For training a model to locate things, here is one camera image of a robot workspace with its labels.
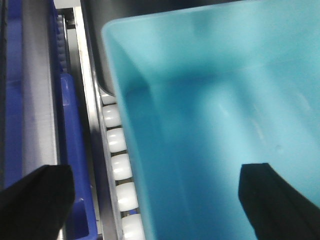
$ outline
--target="metal rail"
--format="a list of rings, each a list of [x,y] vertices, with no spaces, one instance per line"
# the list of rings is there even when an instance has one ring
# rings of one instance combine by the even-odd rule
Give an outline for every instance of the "metal rail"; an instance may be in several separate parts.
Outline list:
[[[90,41],[86,37],[81,7],[75,7],[73,13],[90,130],[102,235],[103,239],[106,240],[121,240],[123,238],[121,215],[116,199],[116,184],[112,177],[111,156],[106,142],[106,127],[103,121],[96,71],[91,65],[93,59],[90,59],[88,52]]]

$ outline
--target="metal frame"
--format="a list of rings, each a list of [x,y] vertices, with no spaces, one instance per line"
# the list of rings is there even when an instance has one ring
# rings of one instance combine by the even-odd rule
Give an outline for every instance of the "metal frame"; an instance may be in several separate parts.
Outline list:
[[[7,0],[0,1],[0,191],[5,181]]]
[[[42,165],[59,163],[49,15],[48,1],[24,0],[22,3],[23,175]]]
[[[123,239],[121,214],[116,198],[116,183],[113,180],[110,151],[106,142],[106,127],[102,115],[102,103],[96,70],[91,62],[81,7],[73,9],[77,43],[80,56],[82,81],[90,130],[91,151],[100,222],[103,239]]]

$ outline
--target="blue plastic tray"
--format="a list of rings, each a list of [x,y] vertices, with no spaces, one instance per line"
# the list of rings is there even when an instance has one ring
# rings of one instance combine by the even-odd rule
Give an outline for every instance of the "blue plastic tray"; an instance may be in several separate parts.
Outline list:
[[[148,240],[256,239],[242,164],[320,206],[320,1],[259,0],[102,30]]]
[[[97,221],[88,173],[82,127],[77,106],[74,80],[61,74],[62,104],[64,113],[67,163],[73,172],[75,200],[67,220],[67,237],[70,240],[96,240]]]

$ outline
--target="white roller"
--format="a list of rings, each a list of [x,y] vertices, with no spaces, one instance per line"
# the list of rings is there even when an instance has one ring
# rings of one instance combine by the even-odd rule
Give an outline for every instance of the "white roller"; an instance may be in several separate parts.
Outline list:
[[[122,229],[124,240],[146,239],[140,214],[129,215],[122,218]]]
[[[121,125],[120,113],[117,104],[102,107],[102,114],[107,128]]]
[[[116,186],[116,197],[118,199],[120,212],[139,207],[136,188],[133,182],[127,182]]]
[[[127,149],[124,130],[121,127],[106,131],[106,139],[111,153]]]
[[[111,157],[113,177],[123,180],[132,177],[129,155],[127,153]]]
[[[111,96],[107,93],[105,93],[102,89],[100,89],[100,96],[103,105],[109,105],[109,104],[115,104],[116,98],[114,96]]]

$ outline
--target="plastic bin inner wall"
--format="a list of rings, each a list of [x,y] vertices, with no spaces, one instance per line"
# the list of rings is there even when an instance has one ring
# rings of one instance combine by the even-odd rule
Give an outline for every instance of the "plastic bin inner wall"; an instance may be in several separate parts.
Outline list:
[[[102,30],[148,240],[255,240],[242,164],[320,206],[320,1],[240,1]]]

